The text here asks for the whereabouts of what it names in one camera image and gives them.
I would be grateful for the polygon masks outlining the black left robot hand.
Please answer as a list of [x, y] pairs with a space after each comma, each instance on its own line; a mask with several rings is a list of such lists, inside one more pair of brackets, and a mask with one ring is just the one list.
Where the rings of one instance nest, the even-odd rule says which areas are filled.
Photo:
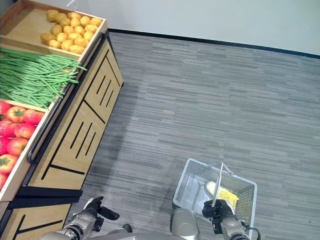
[[102, 205], [103, 196], [99, 196], [96, 198], [90, 198], [85, 207], [76, 214], [76, 216], [84, 216], [87, 215], [89, 217], [93, 217], [95, 220], [94, 227], [101, 228], [104, 219], [108, 219], [111, 221], [116, 221], [119, 219], [120, 215], [111, 209]]

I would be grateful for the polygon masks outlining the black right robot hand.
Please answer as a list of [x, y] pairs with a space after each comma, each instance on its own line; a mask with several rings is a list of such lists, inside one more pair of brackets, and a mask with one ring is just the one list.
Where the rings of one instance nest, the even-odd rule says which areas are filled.
[[223, 199], [217, 199], [215, 203], [212, 200], [204, 202], [202, 215], [206, 218], [223, 220], [226, 217], [234, 216], [233, 209]]

